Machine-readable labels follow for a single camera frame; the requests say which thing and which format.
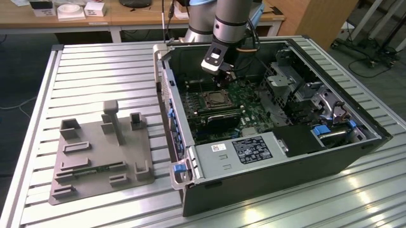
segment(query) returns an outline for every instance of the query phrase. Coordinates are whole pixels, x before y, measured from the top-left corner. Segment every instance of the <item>power cord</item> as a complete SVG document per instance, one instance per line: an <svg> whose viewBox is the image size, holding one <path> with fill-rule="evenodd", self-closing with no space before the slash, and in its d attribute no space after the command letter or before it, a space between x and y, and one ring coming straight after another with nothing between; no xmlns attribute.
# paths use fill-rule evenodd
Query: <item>power cord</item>
<svg viewBox="0 0 406 228"><path fill-rule="evenodd" d="M31 116L27 114L27 112L25 112L25 110L22 109L23 105L26 105L30 101L35 100L38 97L33 97L30 98L27 101L25 101L23 103L21 103L19 105L17 106L12 106L12 107L0 107L0 110L12 110L12 109L17 109L19 108L21 111L25 113L25 115L31 119Z"/></svg>
<svg viewBox="0 0 406 228"><path fill-rule="evenodd" d="M386 70L381 71L380 73L377 73L377 74L373 75L373 76L365 76L365 75L358 74L358 73L352 69L352 65L353 65L356 62L361 62L361 61L368 60L368 59L369 59L369 58L358 59L358 60L353 61L353 62L349 64L349 69L350 69L350 71L352 71L356 75L358 75L360 77L364 77L364 78L374 78L374 77L377 77L378 75L381 75L381 74L384 74L385 72L388 72L389 70L392 70L392 68L388 68Z"/></svg>
<svg viewBox="0 0 406 228"><path fill-rule="evenodd" d="M149 32L147 32L145 38L141 39L141 40L135 39L135 37L134 37L133 35L130 35L130 33L133 34L133 33L135 33L137 31L135 31L135 32L123 31L123 32L125 32L125 34L126 34L127 36L130 36L137 42L141 42L141 41L145 41L145 40L147 39L147 37L149 37L149 35L150 35L150 33L151 33L151 30L149 30Z"/></svg>
<svg viewBox="0 0 406 228"><path fill-rule="evenodd" d="M388 72L388 71L392 69L392 68L388 68L386 70L384 70L382 72L377 73L377 74L373 75L373 76L365 76L365 75L361 75L360 73L357 73L357 72L352 69L352 65L353 65L356 62L361 62L361 61L365 61L365 60L370 60L372 58L370 58L370 56L369 56L365 52L362 52L361 50L357 50L356 48L353 48L352 46L349 46L349 45L346 45L346 44L344 44L344 45L345 45L350 50L353 50L353 51L361 53L362 55L365 55L365 58L358 59L358 60L353 61L353 62L349 64L349 69L350 69L350 71L352 71L356 75L358 75L360 77L364 77L364 78L374 78L374 77L377 77L378 75L384 74L385 72Z"/></svg>

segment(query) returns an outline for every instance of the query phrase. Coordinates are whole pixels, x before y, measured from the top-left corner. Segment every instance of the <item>black side panel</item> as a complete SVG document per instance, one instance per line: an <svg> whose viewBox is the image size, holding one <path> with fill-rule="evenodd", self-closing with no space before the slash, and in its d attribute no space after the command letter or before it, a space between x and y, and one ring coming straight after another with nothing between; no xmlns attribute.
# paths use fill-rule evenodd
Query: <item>black side panel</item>
<svg viewBox="0 0 406 228"><path fill-rule="evenodd" d="M378 149L386 140L352 149L324 153L296 162L217 180L186 190L183 216L242 202L278 190L340 173L360 157Z"/></svg>

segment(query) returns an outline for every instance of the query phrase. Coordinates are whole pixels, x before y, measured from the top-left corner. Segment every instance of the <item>cable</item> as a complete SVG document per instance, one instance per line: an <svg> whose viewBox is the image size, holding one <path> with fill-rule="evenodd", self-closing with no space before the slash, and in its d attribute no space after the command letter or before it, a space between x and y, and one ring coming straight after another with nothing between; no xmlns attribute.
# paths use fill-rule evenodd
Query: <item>cable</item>
<svg viewBox="0 0 406 228"><path fill-rule="evenodd" d="M171 2L170 11L167 13L169 23L166 25L166 33L165 33L165 35L167 35L167 37L170 39L173 38L173 37L170 37L170 25L171 25L171 20L173 20L173 17L174 17L174 13L175 13L175 0L173 0L173 2Z"/></svg>
<svg viewBox="0 0 406 228"><path fill-rule="evenodd" d="M256 58L256 53L260 51L260 48L261 48L261 40L260 40L260 35L257 33L257 30L254 28L254 24L252 22L252 19L249 19L249 26L250 26L250 29L252 29L252 35L253 35L253 47L254 49L242 49L242 48L237 48L238 51L244 52L244 53L254 53L253 56L252 56L252 59L250 61L248 62L248 64L238 68L238 69L234 69L233 71L234 72L238 72L238 71L242 71L245 68L248 68L249 66L252 66L252 63L254 61L254 58Z"/></svg>
<svg viewBox="0 0 406 228"><path fill-rule="evenodd" d="M125 32L125 34L126 34L127 36L130 36L137 42L141 42L141 41L145 41L145 40L147 39L147 37L149 37L149 35L150 35L150 33L151 33L151 30L149 30L149 32L147 32L147 34L146 34L146 36L145 36L143 39L135 39L135 37L134 37L133 35L129 34L129 33L131 33L131 32L127 32L127 31L123 31L123 32Z"/></svg>
<svg viewBox="0 0 406 228"><path fill-rule="evenodd" d="M35 100L38 97L33 97L30 98L27 101L25 101L23 103L21 103L19 105L17 106L12 106L12 107L0 107L0 110L11 110L11 109L15 109L15 108L19 108L22 107L23 105L26 105L30 101Z"/></svg>
<svg viewBox="0 0 406 228"><path fill-rule="evenodd" d="M126 30L125 30L125 32L134 34L134 33L137 33L137 32L138 32L138 30L135 30L134 32L129 32L129 31L126 31Z"/></svg>
<svg viewBox="0 0 406 228"><path fill-rule="evenodd" d="M163 10L163 12L162 12L162 18L163 18L163 35L165 35L165 43L166 43L166 8L165 8L165 0L162 0L162 10Z"/></svg>
<svg viewBox="0 0 406 228"><path fill-rule="evenodd" d="M252 22L252 19L249 19L249 26L250 26L250 30L252 30L252 35L253 35L253 49L244 49L244 48L236 48L240 52L257 52L260 51L260 47L261 47L261 40L260 40L260 35L257 33L254 24Z"/></svg>
<svg viewBox="0 0 406 228"><path fill-rule="evenodd" d="M3 41L0 41L0 44L3 44L6 40L7 40L7 34L4 35L4 39Z"/></svg>
<svg viewBox="0 0 406 228"><path fill-rule="evenodd" d="M19 108L21 111L25 113L25 115L31 119L31 116L29 115L29 113L22 109L23 105L26 105L30 101L35 100L38 97L33 97L30 98L27 101L25 101L23 103L21 103L19 105L17 106L12 106L12 107L0 107L0 110L12 110L15 108Z"/></svg>
<svg viewBox="0 0 406 228"><path fill-rule="evenodd" d="M382 72L377 73L376 75L373 76L365 76L365 75L361 75L358 74L353 69L352 69L352 65L356 63L356 62L360 62L360 61L364 61L364 60L368 60L368 58L364 58L364 59L358 59L356 61L353 61L350 64L349 64L349 69L350 71L357 74L360 77L364 77L364 78L373 78L373 77L377 77L378 75L384 74L386 71L389 71L392 68L388 68L386 70L384 70Z"/></svg>
<svg viewBox="0 0 406 228"><path fill-rule="evenodd" d="M349 32L349 38L350 38L350 42L353 43L353 37L352 37L352 33L350 33L350 23L348 22L348 32Z"/></svg>
<svg viewBox="0 0 406 228"><path fill-rule="evenodd" d="M22 106L19 107L21 111L25 113L25 115L29 117L29 119L31 119L31 116L27 114L27 112L25 112Z"/></svg>
<svg viewBox="0 0 406 228"><path fill-rule="evenodd" d="M189 7L189 1L185 0L185 6L186 6L186 11L189 13L189 18L191 18L191 15L190 15L190 7Z"/></svg>

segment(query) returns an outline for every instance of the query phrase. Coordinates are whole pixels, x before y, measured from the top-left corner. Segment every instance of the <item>floor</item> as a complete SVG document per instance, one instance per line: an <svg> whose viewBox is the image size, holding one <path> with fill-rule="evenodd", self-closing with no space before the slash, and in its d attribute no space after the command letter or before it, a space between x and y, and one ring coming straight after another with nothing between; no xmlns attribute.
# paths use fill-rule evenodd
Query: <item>floor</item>
<svg viewBox="0 0 406 228"><path fill-rule="evenodd" d="M368 7L356 9L349 20L357 25L361 21ZM368 31L382 14L376 12L365 30ZM390 21L377 37L378 41L385 39L396 21ZM125 41L161 40L162 31L137 31L122 34ZM396 47L406 37L406 27L401 29L393 40ZM54 34L10 35L6 42L0 44L0 106L8 107L21 104L37 96L42 78L51 53L51 47L59 44ZM329 53L338 62L348 67L349 63L364 58L361 54L340 47ZM389 105L397 114L406 119L406 53L401 54L402 63L397 63L392 70L376 78L361 78L360 81L373 91L378 98ZM374 75L388 68L384 66L376 69L368 68L361 62L354 64L354 70L361 75ZM35 101L23 106L25 111L31 114ZM11 176L25 141L30 119L19 109L0 111L0 211L6 201Z"/></svg>

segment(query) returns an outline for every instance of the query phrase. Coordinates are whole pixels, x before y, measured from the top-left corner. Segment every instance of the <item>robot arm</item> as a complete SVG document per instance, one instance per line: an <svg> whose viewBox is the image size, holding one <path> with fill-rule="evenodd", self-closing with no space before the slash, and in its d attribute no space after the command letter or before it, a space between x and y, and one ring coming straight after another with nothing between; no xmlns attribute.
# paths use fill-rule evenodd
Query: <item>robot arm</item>
<svg viewBox="0 0 406 228"><path fill-rule="evenodd" d="M257 0L191 0L190 3L190 29L185 42L213 42L202 68L220 75L234 67L249 18L257 26L265 5Z"/></svg>

